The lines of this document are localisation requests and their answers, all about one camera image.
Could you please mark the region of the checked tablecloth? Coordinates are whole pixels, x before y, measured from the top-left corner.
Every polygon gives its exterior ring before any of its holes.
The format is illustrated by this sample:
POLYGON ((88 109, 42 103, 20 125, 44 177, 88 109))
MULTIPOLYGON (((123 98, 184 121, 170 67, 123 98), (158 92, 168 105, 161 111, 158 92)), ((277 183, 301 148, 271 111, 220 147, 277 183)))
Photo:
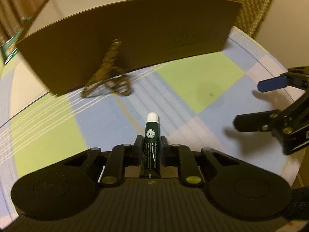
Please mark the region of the checked tablecloth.
POLYGON ((284 72, 237 28, 220 52, 132 72, 133 93, 124 97, 104 87, 87 98, 80 90, 55 96, 16 54, 1 64, 1 227, 17 217, 10 190, 20 177, 88 148, 108 151, 134 142, 150 112, 159 115, 161 134, 170 143, 196 151, 212 147, 293 183, 303 151, 285 156, 270 133, 233 127, 239 114, 283 110, 302 95, 293 87, 257 90, 259 81, 284 72))

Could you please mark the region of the brown cardboard box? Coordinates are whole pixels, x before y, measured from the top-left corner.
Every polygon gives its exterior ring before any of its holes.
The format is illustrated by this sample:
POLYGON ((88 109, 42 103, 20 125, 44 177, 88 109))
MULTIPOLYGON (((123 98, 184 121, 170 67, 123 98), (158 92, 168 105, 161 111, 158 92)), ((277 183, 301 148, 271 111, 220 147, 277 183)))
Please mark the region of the brown cardboard box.
POLYGON ((17 48, 54 94, 81 87, 112 42, 125 72, 224 48, 236 0, 46 0, 17 48))

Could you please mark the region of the green snack packet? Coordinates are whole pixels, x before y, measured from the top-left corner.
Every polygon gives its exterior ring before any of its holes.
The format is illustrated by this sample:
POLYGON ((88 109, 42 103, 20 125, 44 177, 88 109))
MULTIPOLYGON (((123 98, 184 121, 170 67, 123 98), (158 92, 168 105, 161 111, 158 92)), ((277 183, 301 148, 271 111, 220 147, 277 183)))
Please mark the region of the green snack packet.
POLYGON ((8 62, 18 53, 16 42, 22 31, 23 28, 18 30, 14 36, 12 36, 10 39, 8 39, 8 41, 1 45, 1 55, 4 61, 4 65, 7 65, 8 62))

